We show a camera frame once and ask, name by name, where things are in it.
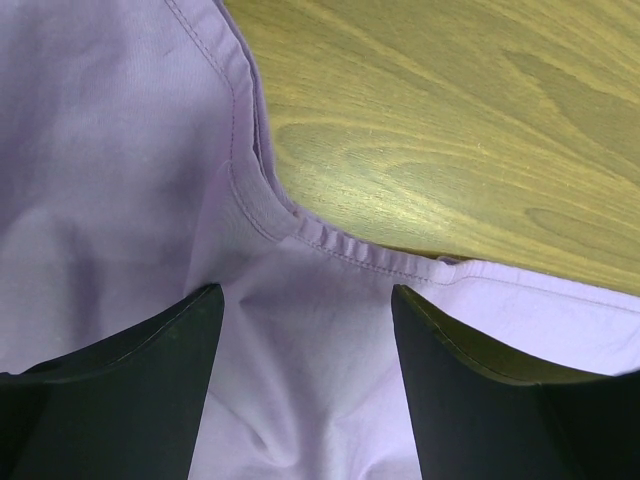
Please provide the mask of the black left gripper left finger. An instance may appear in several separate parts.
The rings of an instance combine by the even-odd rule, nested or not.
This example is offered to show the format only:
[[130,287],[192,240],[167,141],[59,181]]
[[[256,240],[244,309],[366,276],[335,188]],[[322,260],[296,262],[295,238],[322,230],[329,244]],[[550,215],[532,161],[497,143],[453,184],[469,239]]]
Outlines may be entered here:
[[188,477],[224,312],[207,285],[70,354],[1,375],[4,479]]

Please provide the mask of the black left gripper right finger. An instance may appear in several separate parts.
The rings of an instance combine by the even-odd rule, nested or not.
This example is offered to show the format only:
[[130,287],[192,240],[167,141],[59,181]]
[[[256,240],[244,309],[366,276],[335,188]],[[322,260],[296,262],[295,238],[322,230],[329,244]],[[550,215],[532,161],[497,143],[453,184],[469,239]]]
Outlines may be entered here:
[[635,479],[639,375],[606,376],[517,350],[405,285],[391,297],[426,479]]

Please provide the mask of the purple trousers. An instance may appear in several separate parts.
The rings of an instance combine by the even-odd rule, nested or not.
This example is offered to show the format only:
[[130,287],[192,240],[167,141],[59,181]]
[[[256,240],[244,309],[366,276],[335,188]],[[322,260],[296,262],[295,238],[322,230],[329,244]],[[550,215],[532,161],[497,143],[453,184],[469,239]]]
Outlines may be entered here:
[[426,479],[397,285],[535,357],[639,375],[636,297],[378,247],[293,203],[221,2],[3,2],[1,375],[207,285],[224,312],[185,479]]

